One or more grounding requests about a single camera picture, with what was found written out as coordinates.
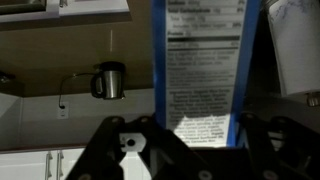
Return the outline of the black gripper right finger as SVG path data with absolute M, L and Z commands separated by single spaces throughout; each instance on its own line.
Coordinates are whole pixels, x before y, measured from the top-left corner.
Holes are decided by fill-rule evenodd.
M 285 116 L 239 118 L 238 144 L 257 180 L 320 180 L 320 134 Z

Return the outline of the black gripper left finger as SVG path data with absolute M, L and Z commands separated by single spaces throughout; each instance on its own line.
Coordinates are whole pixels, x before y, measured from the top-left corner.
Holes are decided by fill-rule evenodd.
M 164 132 L 151 116 L 131 122 L 121 116 L 109 116 L 98 126 L 66 180 L 124 180 L 121 163 L 128 152 L 135 152 L 154 177 L 155 152 Z

